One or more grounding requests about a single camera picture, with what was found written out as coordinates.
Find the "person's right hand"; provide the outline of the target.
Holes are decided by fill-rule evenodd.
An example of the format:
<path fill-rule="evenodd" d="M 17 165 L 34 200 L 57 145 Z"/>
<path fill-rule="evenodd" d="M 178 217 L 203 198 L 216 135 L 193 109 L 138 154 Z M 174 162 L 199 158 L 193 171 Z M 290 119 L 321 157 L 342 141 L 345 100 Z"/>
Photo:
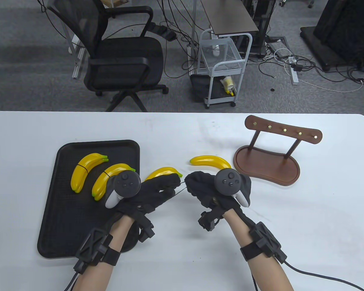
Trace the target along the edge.
<path fill-rule="evenodd" d="M 215 188 L 214 181 L 215 176 L 202 171 L 190 173 L 185 178 L 187 191 L 196 197 L 204 207 L 211 210 L 219 208 L 223 212 L 235 209 L 238 214 L 244 215 L 235 198 L 222 195 Z"/>

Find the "person's left hand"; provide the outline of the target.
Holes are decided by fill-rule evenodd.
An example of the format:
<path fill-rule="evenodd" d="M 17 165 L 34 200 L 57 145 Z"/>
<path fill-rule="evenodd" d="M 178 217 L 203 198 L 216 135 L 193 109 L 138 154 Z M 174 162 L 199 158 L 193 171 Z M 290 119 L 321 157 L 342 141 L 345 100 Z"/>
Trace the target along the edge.
<path fill-rule="evenodd" d="M 146 180 L 135 196 L 118 203 L 117 212 L 131 217 L 142 228 L 149 227 L 151 222 L 145 215 L 174 197 L 180 185 L 181 179 L 176 173 Z"/>

